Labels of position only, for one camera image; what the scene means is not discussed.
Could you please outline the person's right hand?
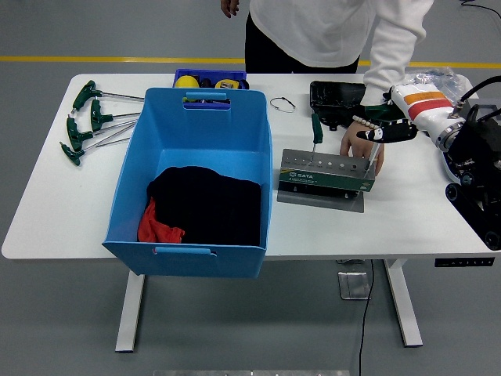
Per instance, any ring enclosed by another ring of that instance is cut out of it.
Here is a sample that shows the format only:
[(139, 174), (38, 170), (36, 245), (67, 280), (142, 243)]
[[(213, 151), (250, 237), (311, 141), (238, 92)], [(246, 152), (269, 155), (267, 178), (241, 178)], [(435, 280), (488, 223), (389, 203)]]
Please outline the person's right hand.
[(239, 0), (221, 0), (220, 9), (227, 18), (232, 18), (240, 11)]

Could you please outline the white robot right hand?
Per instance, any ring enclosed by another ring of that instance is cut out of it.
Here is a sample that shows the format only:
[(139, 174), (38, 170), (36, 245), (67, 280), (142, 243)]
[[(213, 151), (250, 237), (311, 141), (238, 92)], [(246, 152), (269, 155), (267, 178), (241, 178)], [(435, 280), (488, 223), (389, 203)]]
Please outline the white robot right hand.
[(390, 105), (402, 113), (391, 120), (380, 120), (366, 131), (357, 132), (360, 139), (375, 143), (397, 143), (426, 132), (435, 146), (447, 151), (462, 127), (463, 119), (453, 117), (453, 105), (433, 84), (406, 84), (391, 88)]

